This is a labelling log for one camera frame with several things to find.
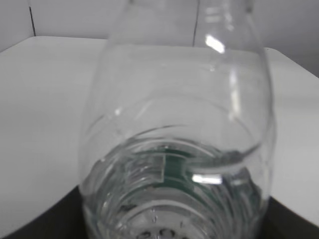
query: white wall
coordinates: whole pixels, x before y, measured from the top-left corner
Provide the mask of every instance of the white wall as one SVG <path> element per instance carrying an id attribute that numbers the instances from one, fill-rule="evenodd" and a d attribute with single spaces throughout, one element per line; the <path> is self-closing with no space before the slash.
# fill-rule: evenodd
<path id="1" fill-rule="evenodd" d="M 126 0 L 30 0 L 37 35 L 106 38 Z"/>
<path id="2" fill-rule="evenodd" d="M 0 52 L 31 36 L 27 0 L 0 0 Z"/>
<path id="3" fill-rule="evenodd" d="M 256 0 L 254 18 L 264 45 L 319 77 L 319 0 Z"/>

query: water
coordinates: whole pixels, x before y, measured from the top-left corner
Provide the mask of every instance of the water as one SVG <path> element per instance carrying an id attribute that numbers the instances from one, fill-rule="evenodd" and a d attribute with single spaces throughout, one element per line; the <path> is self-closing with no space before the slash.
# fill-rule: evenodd
<path id="1" fill-rule="evenodd" d="M 128 140 L 83 183 L 93 192 L 84 196 L 90 238 L 253 238 L 265 203 L 240 165 L 254 151 L 183 139 Z"/>

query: black mat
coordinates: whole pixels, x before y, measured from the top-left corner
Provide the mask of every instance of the black mat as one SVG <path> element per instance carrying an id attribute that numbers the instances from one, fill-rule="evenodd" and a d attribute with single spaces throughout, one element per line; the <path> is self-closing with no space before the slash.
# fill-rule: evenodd
<path id="1" fill-rule="evenodd" d="M 78 188 L 74 188 L 40 217 L 4 239 L 88 239 Z M 319 228 L 271 198 L 257 239 L 319 239 Z"/>

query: table surface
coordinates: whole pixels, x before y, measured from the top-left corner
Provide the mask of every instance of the table surface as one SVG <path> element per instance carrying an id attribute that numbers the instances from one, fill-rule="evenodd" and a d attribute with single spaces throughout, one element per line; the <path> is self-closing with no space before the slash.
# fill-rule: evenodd
<path id="1" fill-rule="evenodd" d="M 81 115 L 105 40 L 32 37 L 0 53 L 0 237 L 77 185 Z M 274 49 L 272 196 L 319 226 L 319 79 Z"/>

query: clear plastic bottle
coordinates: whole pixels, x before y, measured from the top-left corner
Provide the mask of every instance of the clear plastic bottle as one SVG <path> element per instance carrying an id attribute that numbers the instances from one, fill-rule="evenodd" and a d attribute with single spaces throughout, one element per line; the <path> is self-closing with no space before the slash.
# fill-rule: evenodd
<path id="1" fill-rule="evenodd" d="M 269 197 L 272 89 L 247 0 L 130 0 L 84 113 L 91 239 L 252 239 Z"/>

